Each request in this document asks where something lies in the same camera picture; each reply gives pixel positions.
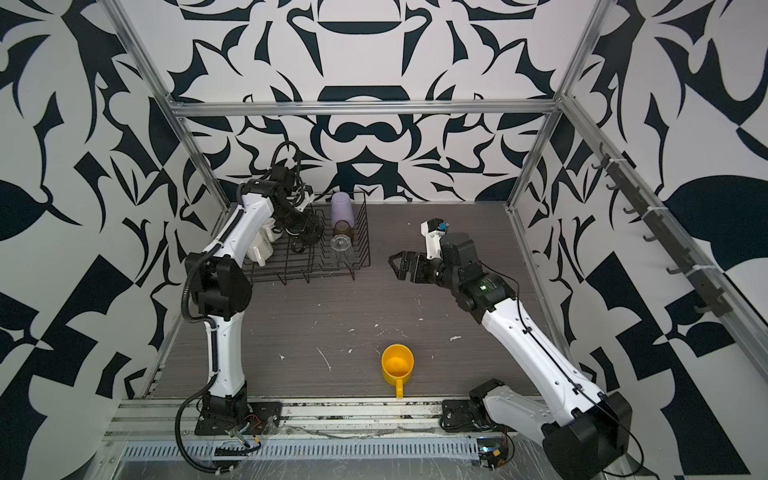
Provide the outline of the black ceramic mug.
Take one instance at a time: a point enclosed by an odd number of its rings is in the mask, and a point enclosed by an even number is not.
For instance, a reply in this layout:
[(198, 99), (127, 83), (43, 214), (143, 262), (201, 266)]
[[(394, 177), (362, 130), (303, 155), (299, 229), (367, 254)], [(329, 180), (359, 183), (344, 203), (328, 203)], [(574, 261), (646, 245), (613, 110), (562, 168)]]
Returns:
[(298, 232), (290, 234), (289, 249), (293, 253), (302, 253), (307, 247), (317, 244), (323, 234), (324, 227), (311, 218)]

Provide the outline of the cream white ceramic mug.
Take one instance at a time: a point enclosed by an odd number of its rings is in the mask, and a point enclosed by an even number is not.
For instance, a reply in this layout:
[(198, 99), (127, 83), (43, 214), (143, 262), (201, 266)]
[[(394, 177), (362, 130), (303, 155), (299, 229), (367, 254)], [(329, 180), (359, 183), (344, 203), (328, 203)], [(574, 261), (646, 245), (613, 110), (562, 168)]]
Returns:
[(265, 267), (273, 254), (272, 243), (261, 231), (256, 234), (246, 252), (247, 258), (260, 267)]

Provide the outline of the olive tinted glass cup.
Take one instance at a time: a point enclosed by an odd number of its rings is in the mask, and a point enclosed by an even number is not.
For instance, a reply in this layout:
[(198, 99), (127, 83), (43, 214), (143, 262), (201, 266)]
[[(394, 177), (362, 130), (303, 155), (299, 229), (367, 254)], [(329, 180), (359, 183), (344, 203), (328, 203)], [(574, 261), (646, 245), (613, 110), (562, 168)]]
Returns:
[(333, 232), (335, 236), (344, 235), (350, 240), (354, 238), (354, 228), (347, 220), (339, 220), (335, 223)]

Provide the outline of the lilac plastic cup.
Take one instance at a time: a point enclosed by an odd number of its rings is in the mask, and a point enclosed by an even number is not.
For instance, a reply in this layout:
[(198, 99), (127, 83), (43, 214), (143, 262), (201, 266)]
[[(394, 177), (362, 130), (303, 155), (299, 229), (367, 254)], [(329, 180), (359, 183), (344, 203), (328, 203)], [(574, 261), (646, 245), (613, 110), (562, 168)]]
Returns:
[(352, 198), (343, 191), (331, 197), (331, 224), (335, 227), (339, 222), (346, 222), (350, 227), (355, 225)]

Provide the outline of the black wire dish rack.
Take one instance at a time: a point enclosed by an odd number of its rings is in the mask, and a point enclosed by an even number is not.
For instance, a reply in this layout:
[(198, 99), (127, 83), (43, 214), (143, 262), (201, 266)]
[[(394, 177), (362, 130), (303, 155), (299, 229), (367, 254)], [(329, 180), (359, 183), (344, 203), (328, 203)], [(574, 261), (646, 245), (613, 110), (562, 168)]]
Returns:
[(273, 244), (273, 254), (261, 266), (246, 258), (242, 266), (246, 278), (252, 283), (280, 281), (286, 285), (289, 281), (304, 280), (307, 283), (314, 278), (331, 276), (351, 276), (371, 265), (370, 235), (367, 214), (368, 193), (356, 189), (351, 194), (354, 226), (351, 234), (351, 247), (342, 252), (333, 244), (334, 229), (331, 225), (331, 196), (329, 193), (316, 200), (309, 207), (325, 231), (322, 239), (302, 252), (295, 252), (294, 240), (286, 237)]

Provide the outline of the clear glass cup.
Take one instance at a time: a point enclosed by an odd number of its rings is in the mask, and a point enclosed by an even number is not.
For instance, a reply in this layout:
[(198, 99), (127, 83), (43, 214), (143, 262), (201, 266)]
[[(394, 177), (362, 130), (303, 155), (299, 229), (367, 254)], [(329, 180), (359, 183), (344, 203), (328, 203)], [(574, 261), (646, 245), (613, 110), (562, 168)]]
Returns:
[(356, 252), (352, 240), (345, 234), (334, 235), (331, 239), (331, 260), (337, 267), (352, 267)]

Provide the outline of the yellow ceramic mug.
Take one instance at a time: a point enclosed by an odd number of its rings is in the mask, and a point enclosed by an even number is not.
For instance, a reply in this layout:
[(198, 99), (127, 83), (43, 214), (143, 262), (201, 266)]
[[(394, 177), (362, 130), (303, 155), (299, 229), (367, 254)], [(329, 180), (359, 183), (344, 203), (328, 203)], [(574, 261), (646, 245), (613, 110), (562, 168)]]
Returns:
[(414, 366), (413, 352), (403, 344), (392, 344), (382, 353), (382, 377), (395, 389), (397, 399), (404, 398), (404, 387), (411, 379)]

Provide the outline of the white mug red inside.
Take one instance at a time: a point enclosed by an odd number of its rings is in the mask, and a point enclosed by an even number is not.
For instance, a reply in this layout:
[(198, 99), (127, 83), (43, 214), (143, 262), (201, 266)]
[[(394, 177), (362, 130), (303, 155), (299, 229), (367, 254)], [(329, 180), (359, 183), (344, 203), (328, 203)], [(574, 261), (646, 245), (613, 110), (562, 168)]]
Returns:
[(283, 236), (283, 228), (272, 217), (263, 223), (261, 231), (270, 243), (275, 243)]

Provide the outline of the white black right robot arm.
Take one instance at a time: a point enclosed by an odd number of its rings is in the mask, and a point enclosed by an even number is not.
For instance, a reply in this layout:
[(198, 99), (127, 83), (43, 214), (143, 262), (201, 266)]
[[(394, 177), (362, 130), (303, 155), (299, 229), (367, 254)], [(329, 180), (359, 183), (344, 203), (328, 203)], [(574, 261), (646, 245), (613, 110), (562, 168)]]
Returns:
[(524, 309), (504, 275), (479, 259), (465, 233), (432, 240), (425, 252), (388, 258), (397, 279), (450, 291), (457, 305), (490, 333), (529, 377), (541, 398), (530, 400), (488, 381), (476, 397), (488, 420), (539, 444), (563, 479), (593, 479), (627, 454), (633, 410), (608, 394), (562, 354)]

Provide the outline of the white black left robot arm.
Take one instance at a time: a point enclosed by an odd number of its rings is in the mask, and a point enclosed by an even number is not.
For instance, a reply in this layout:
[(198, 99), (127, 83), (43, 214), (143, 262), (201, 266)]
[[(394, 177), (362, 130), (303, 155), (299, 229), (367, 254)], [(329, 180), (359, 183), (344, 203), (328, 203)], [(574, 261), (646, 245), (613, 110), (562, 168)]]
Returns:
[(223, 475), (227, 468), (205, 465), (185, 448), (182, 414), (201, 400), (200, 419), (210, 428), (241, 438), (248, 426), (247, 382), (242, 368), (242, 321), (253, 287), (242, 267), (249, 250), (268, 221), (274, 221), (298, 252), (318, 243), (324, 227), (310, 205), (315, 195), (301, 177), (302, 155), (293, 167), (272, 160), (265, 174), (237, 186), (231, 214), (199, 253), (184, 261), (186, 280), (181, 294), (181, 316), (202, 324), (208, 340), (208, 380), (185, 399), (174, 419), (174, 437), (184, 461), (195, 470)]

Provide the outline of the green circuit board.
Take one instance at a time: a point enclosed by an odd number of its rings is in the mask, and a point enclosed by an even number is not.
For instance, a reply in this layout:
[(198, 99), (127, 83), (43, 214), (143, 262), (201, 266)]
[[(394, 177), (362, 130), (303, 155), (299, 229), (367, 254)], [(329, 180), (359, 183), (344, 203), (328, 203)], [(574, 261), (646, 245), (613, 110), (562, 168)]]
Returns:
[(477, 440), (478, 463), (481, 468), (496, 470), (512, 460), (515, 455), (513, 440), (506, 433)]

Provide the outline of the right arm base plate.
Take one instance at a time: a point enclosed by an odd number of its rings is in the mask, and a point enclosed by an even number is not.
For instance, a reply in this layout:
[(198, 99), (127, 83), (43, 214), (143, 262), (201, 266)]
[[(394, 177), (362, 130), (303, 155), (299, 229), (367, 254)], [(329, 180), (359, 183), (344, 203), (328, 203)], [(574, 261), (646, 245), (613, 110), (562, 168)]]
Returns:
[(486, 406), (482, 400), (449, 399), (441, 403), (439, 427), (448, 433), (518, 433), (510, 423), (510, 410), (504, 405)]

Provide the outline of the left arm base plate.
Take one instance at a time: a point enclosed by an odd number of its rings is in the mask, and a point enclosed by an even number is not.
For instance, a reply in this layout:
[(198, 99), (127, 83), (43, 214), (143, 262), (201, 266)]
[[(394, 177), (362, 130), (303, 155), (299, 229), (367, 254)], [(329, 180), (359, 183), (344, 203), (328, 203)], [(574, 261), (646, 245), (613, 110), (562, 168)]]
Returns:
[(194, 433), (197, 436), (227, 435), (238, 427), (242, 434), (259, 435), (280, 426), (283, 403), (279, 401), (249, 402), (231, 412), (219, 413), (205, 407), (199, 416)]

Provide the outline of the black wall hook rail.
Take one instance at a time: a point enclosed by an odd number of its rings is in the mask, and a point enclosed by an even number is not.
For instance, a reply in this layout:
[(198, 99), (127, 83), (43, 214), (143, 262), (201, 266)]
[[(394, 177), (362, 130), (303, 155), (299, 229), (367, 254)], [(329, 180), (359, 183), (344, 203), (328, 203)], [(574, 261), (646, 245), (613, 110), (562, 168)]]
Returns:
[(604, 171), (611, 179), (608, 189), (620, 192), (629, 202), (624, 213), (636, 217), (648, 228), (650, 234), (643, 240), (659, 243), (673, 262), (666, 272), (684, 276), (701, 298), (703, 304), (696, 305), (694, 310), (710, 312), (720, 318), (733, 312), (723, 283), (716, 278), (716, 267), (695, 251), (693, 241), (683, 232), (670, 210), (661, 205), (658, 197), (634, 172), (629, 160), (609, 155), (603, 146), (599, 147), (599, 156), (600, 160), (593, 168)]

